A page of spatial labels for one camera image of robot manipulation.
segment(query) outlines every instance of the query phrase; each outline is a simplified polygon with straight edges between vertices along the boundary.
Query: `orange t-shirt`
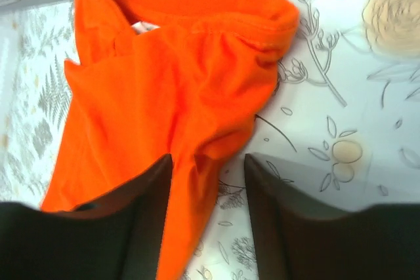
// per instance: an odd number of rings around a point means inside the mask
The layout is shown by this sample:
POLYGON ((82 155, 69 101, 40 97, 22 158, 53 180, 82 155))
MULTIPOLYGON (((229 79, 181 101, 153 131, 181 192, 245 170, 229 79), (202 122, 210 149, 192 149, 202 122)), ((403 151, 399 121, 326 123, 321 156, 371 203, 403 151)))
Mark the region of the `orange t-shirt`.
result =
POLYGON ((81 64, 65 62, 73 100, 42 209, 70 210, 171 153, 157 279, 178 279, 298 15, 287 0, 75 0, 81 64), (139 20, 160 28, 138 35, 139 20))

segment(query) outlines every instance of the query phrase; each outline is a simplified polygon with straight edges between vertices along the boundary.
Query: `white patterned tablecloth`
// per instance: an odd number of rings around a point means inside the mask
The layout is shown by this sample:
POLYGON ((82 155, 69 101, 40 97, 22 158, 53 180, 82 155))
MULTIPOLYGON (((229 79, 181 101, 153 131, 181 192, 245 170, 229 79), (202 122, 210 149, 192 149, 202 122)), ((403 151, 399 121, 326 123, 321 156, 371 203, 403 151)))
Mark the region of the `white patterned tablecloth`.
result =
MULTIPOLYGON (((184 280, 257 279, 247 152, 273 176, 344 209, 420 201, 420 0, 291 1, 301 26, 279 63, 280 88, 246 148, 224 167, 184 280)), ((71 100, 63 60, 77 60, 73 9, 67 2, 0 19, 20 33, 1 138, 1 200, 38 207, 51 179, 71 100)))

